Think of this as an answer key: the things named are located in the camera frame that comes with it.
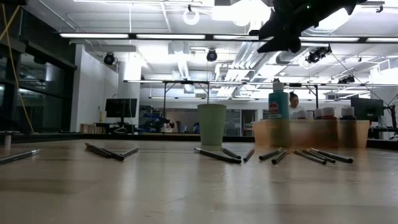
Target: yellow cable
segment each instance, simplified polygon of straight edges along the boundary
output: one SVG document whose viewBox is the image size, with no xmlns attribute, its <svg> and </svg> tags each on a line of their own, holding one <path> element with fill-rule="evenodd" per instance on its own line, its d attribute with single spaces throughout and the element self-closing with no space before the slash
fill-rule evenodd
<svg viewBox="0 0 398 224">
<path fill-rule="evenodd" d="M 19 81 L 18 81 L 18 77 L 17 77 L 17 70 L 15 69 L 14 59 L 12 58 L 12 49 L 11 49 L 11 44 L 10 44 L 10 36 L 8 35 L 8 28 L 9 28 L 9 25 L 11 24 L 13 18 L 15 17 L 15 15 L 16 15 L 18 9 L 19 9 L 19 6 L 17 7 L 16 11 L 15 11 L 14 14 L 12 15 L 11 20 L 9 21 L 9 23 L 8 23 L 8 25 L 7 25 L 6 8 L 4 7 L 4 4 L 2 4 L 2 13 L 3 13 L 3 16 L 4 16 L 4 23 L 5 23 L 5 25 L 6 25 L 6 29 L 3 31 L 3 33 L 5 33 L 6 36 L 7 36 L 8 49 L 9 49 L 9 51 L 10 51 L 10 59 L 11 59 L 12 71 L 14 72 L 15 84 L 16 84 L 17 89 L 18 89 L 19 98 L 21 99 L 21 104 L 22 104 L 22 107 L 23 107 L 23 109 L 24 109 L 24 111 L 25 111 L 26 120 L 27 120 L 27 122 L 29 123 L 30 130 L 32 131 L 32 133 L 34 133 L 32 123 L 30 122 L 29 116 L 27 115 L 27 111 L 26 111 L 26 108 L 25 108 L 24 99 L 22 99 L 22 94 L 21 94 L 21 92 L 19 91 Z"/>
<path fill-rule="evenodd" d="M 6 21 L 7 21 L 7 17 L 6 17 L 6 15 L 5 15 L 5 8 L 4 8 L 4 4 L 2 4 L 2 8 L 3 8 L 3 13 L 4 13 L 4 23 L 5 23 L 5 25 L 6 25 L 6 28 L 4 29 L 4 31 L 2 32 L 2 34 L 0 35 L 0 40 L 2 40 L 2 38 L 4 37 L 4 34 L 6 34 L 6 32 L 8 32 L 8 28 L 10 28 L 10 26 L 11 26 L 11 24 L 12 24 L 12 22 L 14 21 L 14 19 L 15 19 L 15 16 L 17 15 L 17 13 L 18 13 L 18 9 L 19 9 L 19 7 L 20 6 L 17 6 L 17 8 L 15 9 L 15 11 L 14 11 L 14 13 L 12 14 L 12 16 L 11 16 L 11 18 L 10 18 L 10 21 L 7 23 Z"/>
</svg>

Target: table surface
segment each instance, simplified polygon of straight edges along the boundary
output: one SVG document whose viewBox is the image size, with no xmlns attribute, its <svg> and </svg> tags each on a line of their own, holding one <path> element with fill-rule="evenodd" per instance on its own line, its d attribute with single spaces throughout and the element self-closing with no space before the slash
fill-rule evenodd
<svg viewBox="0 0 398 224">
<path fill-rule="evenodd" d="M 141 150 L 124 162 L 85 150 Z M 295 154 L 244 164 L 195 154 L 199 142 L 76 140 L 12 145 L 40 154 L 0 166 L 0 220 L 17 223 L 396 223 L 398 154 L 340 151 L 323 166 Z M 244 156 L 251 143 L 224 147 Z"/>
</svg>

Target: bottle cap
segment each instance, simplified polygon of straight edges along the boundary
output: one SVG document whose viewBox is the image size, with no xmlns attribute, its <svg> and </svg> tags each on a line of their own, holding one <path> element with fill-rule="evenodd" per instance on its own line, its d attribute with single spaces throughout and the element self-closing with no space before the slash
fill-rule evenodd
<svg viewBox="0 0 398 224">
<path fill-rule="evenodd" d="M 313 119 L 313 112 L 307 111 L 307 119 Z"/>
<path fill-rule="evenodd" d="M 342 108 L 341 115 L 342 116 L 354 116 L 354 108 L 353 107 Z"/>
<path fill-rule="evenodd" d="M 284 83 L 281 83 L 281 82 L 274 82 L 272 84 L 272 89 L 274 91 L 283 91 L 285 89 L 285 85 L 284 85 Z"/>
<path fill-rule="evenodd" d="M 305 119 L 307 117 L 307 112 L 305 110 L 299 110 L 296 112 L 297 119 Z"/>
<path fill-rule="evenodd" d="M 335 108 L 322 108 L 322 116 L 334 116 Z"/>
<path fill-rule="evenodd" d="M 297 119 L 297 112 L 296 112 L 296 111 L 294 111 L 294 112 L 292 113 L 292 119 Z"/>
<path fill-rule="evenodd" d="M 315 117 L 316 118 L 322 117 L 322 109 L 315 109 Z"/>
</svg>

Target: marker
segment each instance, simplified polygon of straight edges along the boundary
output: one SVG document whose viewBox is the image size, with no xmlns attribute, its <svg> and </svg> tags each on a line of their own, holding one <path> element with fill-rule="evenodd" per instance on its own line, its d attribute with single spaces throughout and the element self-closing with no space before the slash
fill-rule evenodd
<svg viewBox="0 0 398 224">
<path fill-rule="evenodd" d="M 299 152 L 299 151 L 296 151 L 296 150 L 294 151 L 294 154 L 297 154 L 297 155 L 299 155 L 299 156 L 305 157 L 305 158 L 310 159 L 310 160 L 312 160 L 312 161 L 314 161 L 314 162 L 319 162 L 320 164 L 323 164 L 323 165 L 326 164 L 326 161 L 324 161 L 324 160 L 322 160 L 322 159 L 318 159 L 318 158 L 315 158 L 315 157 L 313 157 L 313 156 L 309 156 L 309 155 L 307 155 L 307 154 L 304 154 L 304 153 Z"/>
<path fill-rule="evenodd" d="M 36 155 L 37 153 L 39 153 L 39 151 L 40 151 L 40 149 L 36 149 L 36 150 L 32 150 L 32 151 L 27 151 L 27 152 L 21 152 L 21 153 L 14 154 L 11 156 L 6 156 L 3 158 L 0 158 L 0 164 L 6 164 L 8 162 L 17 161 L 19 159 L 24 159 L 26 157 Z"/>
<path fill-rule="evenodd" d="M 124 156 L 122 156 L 122 155 L 116 154 L 116 153 L 111 152 L 109 150 L 106 150 L 104 148 L 101 148 L 101 149 L 104 150 L 105 152 L 111 154 L 111 158 L 113 158 L 113 159 L 116 159 L 118 161 L 123 161 L 124 160 Z"/>
<path fill-rule="evenodd" d="M 89 150 L 90 152 L 94 152 L 95 154 L 98 154 L 100 156 L 103 156 L 105 158 L 110 158 L 111 154 L 98 148 L 95 146 L 92 146 L 91 144 L 85 143 L 87 150 Z"/>
<path fill-rule="evenodd" d="M 250 151 L 245 155 L 245 157 L 243 158 L 243 161 L 244 161 L 244 162 L 249 161 L 250 157 L 251 157 L 253 154 L 254 154 L 254 149 L 250 150 Z"/>
<path fill-rule="evenodd" d="M 336 159 L 336 160 L 341 161 L 341 162 L 347 162 L 347 163 L 353 163 L 354 162 L 353 159 L 348 158 L 348 157 L 336 155 L 336 154 L 333 154 L 333 153 L 330 153 L 330 152 L 321 151 L 319 149 L 314 149 L 314 148 L 309 148 L 309 149 L 311 151 L 317 152 L 317 153 L 319 153 L 319 154 L 321 154 L 323 156 L 326 156 L 326 157 L 329 157 L 329 158 L 332 158 L 332 159 Z"/>
<path fill-rule="evenodd" d="M 281 161 L 285 156 L 287 155 L 287 150 L 283 151 L 281 154 L 279 154 L 275 159 L 271 160 L 272 164 L 277 164 L 279 161 Z"/>
<path fill-rule="evenodd" d="M 306 153 L 309 156 L 313 156 L 313 157 L 316 157 L 318 159 L 323 159 L 324 161 L 327 161 L 327 162 L 336 163 L 336 161 L 334 159 L 327 158 L 326 156 L 323 156 L 323 155 L 318 154 L 316 152 L 307 151 L 307 150 L 303 150 L 303 152 Z"/>
<path fill-rule="evenodd" d="M 130 150 L 126 151 L 126 152 L 120 153 L 120 156 L 127 157 L 127 156 L 130 156 L 133 153 L 138 152 L 138 150 L 139 150 L 139 147 L 135 147 L 134 149 L 130 149 Z"/>
<path fill-rule="evenodd" d="M 271 158 L 272 156 L 278 155 L 278 154 L 280 153 L 281 150 L 282 150 L 282 148 L 280 147 L 279 149 L 277 149 L 277 150 L 275 150 L 275 151 L 265 153 L 264 155 L 259 156 L 259 159 L 260 159 L 261 161 L 264 161 L 264 160 L 266 160 L 266 159 L 269 159 L 269 158 Z"/>
<path fill-rule="evenodd" d="M 235 158 L 230 158 L 230 157 L 226 157 L 226 156 L 217 155 L 217 154 L 214 154 L 212 152 L 209 152 L 209 151 L 206 151 L 206 150 L 203 150 L 203 149 L 194 148 L 193 150 L 195 150 L 196 152 L 199 152 L 202 155 L 209 156 L 209 157 L 212 157 L 212 158 L 215 158 L 215 159 L 219 159 L 221 161 L 230 162 L 230 163 L 236 163 L 236 164 L 242 163 L 242 161 L 240 159 L 235 159 Z"/>
<path fill-rule="evenodd" d="M 229 149 L 221 148 L 221 150 L 223 151 L 223 153 L 225 153 L 225 154 L 231 156 L 232 158 L 235 158 L 235 159 L 242 159 L 241 156 L 235 154 L 234 152 L 230 151 Z"/>
</svg>

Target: person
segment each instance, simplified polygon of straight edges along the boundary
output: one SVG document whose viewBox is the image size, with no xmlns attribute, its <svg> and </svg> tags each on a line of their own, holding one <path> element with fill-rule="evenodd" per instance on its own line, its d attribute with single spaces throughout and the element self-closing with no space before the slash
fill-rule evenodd
<svg viewBox="0 0 398 224">
<path fill-rule="evenodd" d="M 299 110 L 305 110 L 302 106 L 299 106 L 299 96 L 297 96 L 294 92 L 290 92 L 290 105 L 289 105 L 289 115 L 290 118 L 292 118 L 293 112 L 299 111 Z"/>
</svg>

